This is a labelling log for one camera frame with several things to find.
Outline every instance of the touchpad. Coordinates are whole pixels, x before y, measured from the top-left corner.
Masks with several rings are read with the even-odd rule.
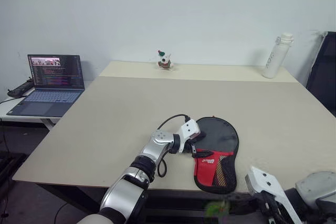
[[[25,107],[22,111],[22,115],[43,115],[46,113],[52,106],[52,103],[31,103]]]

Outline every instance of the black chair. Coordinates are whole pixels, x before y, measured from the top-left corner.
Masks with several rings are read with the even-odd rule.
[[[336,32],[323,39],[306,88],[336,116]]]

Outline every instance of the beige tabletop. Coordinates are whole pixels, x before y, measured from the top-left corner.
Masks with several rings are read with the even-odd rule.
[[[131,77],[124,76],[127,66],[132,70]],[[140,73],[141,68],[152,69],[155,79],[150,73],[135,78],[134,66]],[[187,78],[175,77],[183,76],[179,71],[184,66],[194,69]],[[208,68],[212,68],[209,74],[215,80],[203,79],[209,74],[191,76],[197,75],[196,69]],[[260,77],[259,68],[232,68],[236,70],[227,81],[219,72],[231,67],[179,65],[173,72],[157,70],[149,63],[112,62],[49,132],[14,179],[109,187],[158,125],[178,113],[194,119],[214,115],[234,126],[240,141],[236,158],[238,191],[247,190],[244,176],[250,165],[274,174],[284,189],[312,172],[335,172],[335,117],[284,68],[275,79]],[[233,77],[237,71],[239,80]],[[182,119],[172,120],[164,129],[174,132],[182,123]],[[166,177],[156,176],[150,188],[198,190],[190,155],[167,155],[165,159]]]

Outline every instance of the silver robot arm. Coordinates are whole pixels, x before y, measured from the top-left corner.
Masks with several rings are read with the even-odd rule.
[[[146,201],[146,190],[154,181],[155,170],[165,153],[181,153],[188,139],[200,134],[200,128],[191,119],[176,134],[156,130],[147,145],[107,190],[100,211],[88,215],[78,224],[122,224],[136,219]]]

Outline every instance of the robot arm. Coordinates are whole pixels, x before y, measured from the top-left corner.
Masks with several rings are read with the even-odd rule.
[[[287,223],[285,208],[292,223],[336,223],[336,174],[317,172],[284,191],[275,176],[251,167],[245,177],[250,193],[260,198],[260,210],[269,223]]]
[[[122,224],[138,216],[146,201],[146,190],[154,181],[156,167],[165,153],[183,151],[185,142],[200,134],[200,128],[191,119],[176,134],[156,130],[147,145],[107,190],[95,215],[86,216],[78,224]]]

